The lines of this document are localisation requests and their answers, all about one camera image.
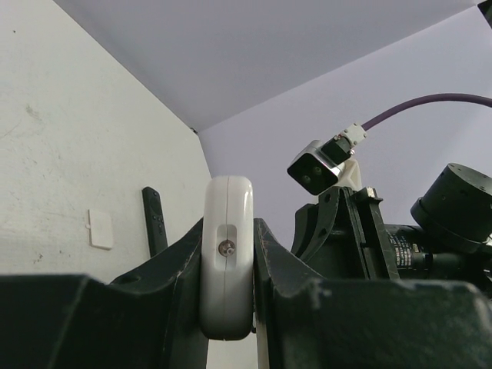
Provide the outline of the white battery cover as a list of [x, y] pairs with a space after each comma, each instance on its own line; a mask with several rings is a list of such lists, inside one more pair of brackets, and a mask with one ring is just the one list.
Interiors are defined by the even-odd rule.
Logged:
[[114, 245], [112, 219], [109, 213], [88, 209], [89, 242], [93, 248], [109, 251]]

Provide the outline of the white red-faced remote control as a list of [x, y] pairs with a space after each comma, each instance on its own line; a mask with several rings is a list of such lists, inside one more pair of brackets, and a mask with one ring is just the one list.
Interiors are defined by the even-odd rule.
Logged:
[[254, 313], [254, 200], [246, 177], [219, 176], [206, 188], [201, 239], [199, 321], [205, 337], [237, 341]]

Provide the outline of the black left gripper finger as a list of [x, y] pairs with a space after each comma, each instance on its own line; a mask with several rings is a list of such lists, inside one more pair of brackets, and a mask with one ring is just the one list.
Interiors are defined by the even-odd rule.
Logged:
[[201, 223], [109, 284], [86, 274], [1, 278], [3, 368], [203, 368]]

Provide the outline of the black remote control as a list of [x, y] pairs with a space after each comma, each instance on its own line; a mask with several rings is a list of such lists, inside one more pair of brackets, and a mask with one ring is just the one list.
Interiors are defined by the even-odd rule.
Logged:
[[168, 247], [160, 194], [151, 187], [141, 190], [148, 235], [148, 247], [153, 258]]

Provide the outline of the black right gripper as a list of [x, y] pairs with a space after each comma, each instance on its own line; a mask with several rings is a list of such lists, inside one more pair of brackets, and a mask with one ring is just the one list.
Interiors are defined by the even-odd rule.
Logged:
[[381, 202], [372, 187], [326, 190], [296, 211], [291, 252], [255, 220], [259, 367], [491, 366], [491, 309], [477, 288], [391, 281], [400, 275]]

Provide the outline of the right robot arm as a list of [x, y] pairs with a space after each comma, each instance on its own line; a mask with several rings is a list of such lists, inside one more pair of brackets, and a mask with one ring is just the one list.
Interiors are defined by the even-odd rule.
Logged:
[[489, 368], [491, 179], [448, 164], [387, 224], [373, 188], [333, 187], [283, 248], [255, 226], [261, 368]]

